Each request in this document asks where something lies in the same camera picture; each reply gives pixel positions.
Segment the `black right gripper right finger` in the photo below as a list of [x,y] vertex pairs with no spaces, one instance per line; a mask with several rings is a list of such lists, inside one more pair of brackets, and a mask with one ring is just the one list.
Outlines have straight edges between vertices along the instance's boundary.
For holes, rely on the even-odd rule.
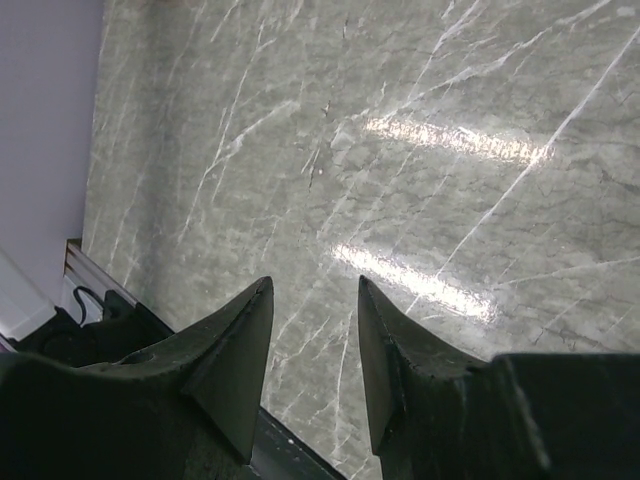
[[635,354],[481,361],[366,277],[358,335],[371,448],[387,479],[635,479]]

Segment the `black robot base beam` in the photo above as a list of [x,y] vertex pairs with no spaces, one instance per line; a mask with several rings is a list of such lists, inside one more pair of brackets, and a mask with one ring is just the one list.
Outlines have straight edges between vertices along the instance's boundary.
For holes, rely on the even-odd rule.
[[335,467],[265,408],[259,409],[248,480],[345,480]]

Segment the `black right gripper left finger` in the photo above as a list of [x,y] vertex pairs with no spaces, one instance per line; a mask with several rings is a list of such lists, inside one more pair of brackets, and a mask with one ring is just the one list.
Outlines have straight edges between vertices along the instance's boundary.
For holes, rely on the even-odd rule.
[[1,357],[5,479],[239,479],[273,325],[262,277],[221,309],[115,363]]

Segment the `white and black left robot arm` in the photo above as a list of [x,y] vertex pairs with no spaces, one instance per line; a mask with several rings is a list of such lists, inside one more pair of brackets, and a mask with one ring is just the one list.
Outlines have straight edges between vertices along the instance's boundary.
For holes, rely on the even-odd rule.
[[73,367],[117,362],[172,330],[73,244],[56,305],[1,254],[1,350]]

